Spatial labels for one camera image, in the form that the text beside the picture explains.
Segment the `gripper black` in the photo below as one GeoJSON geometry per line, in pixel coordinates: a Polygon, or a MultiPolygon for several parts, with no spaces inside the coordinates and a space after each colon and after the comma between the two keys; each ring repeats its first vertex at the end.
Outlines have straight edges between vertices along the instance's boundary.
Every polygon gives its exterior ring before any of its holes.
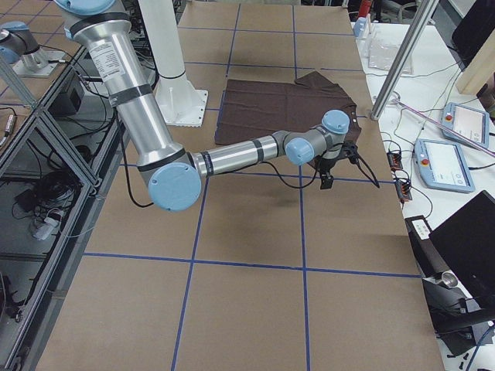
{"type": "Polygon", "coordinates": [[[331,189],[333,187],[333,176],[330,174],[331,169],[335,166],[340,155],[340,150],[326,151],[315,157],[316,171],[320,177],[320,188],[331,189]]]}

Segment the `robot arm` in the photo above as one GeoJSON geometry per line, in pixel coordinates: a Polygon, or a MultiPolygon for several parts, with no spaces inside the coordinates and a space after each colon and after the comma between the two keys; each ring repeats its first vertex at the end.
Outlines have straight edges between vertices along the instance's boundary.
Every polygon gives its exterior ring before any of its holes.
{"type": "Polygon", "coordinates": [[[199,153],[173,140],[168,123],[187,115],[198,120],[207,92],[186,77],[176,15],[170,1],[139,4],[155,57],[159,82],[153,87],[142,70],[129,32],[130,18],[120,1],[60,1],[67,37],[84,46],[138,152],[138,170],[150,199],[178,212],[200,196],[202,181],[266,160],[286,156],[295,165],[335,159],[349,130],[348,116],[328,111],[320,124],[303,133],[269,136],[199,153]]]}
{"type": "Polygon", "coordinates": [[[24,22],[11,21],[1,24],[1,56],[8,64],[17,63],[22,56],[38,50],[39,44],[24,22]]]}

